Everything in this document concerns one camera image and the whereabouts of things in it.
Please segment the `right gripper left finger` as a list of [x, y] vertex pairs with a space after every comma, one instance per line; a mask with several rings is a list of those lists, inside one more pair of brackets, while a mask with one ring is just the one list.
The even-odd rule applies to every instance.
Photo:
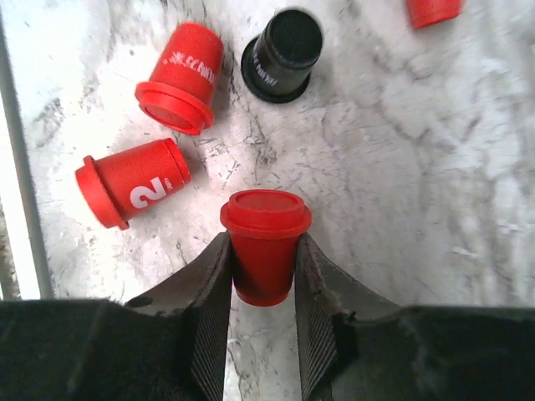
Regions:
[[232, 247], [217, 235], [190, 264], [119, 304], [1, 304], [4, 400], [219, 400]]

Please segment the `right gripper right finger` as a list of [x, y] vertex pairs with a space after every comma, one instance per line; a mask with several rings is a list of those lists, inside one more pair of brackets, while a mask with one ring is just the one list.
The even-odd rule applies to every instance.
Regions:
[[397, 305], [332, 263], [310, 235], [295, 269], [305, 400], [531, 400], [534, 311]]

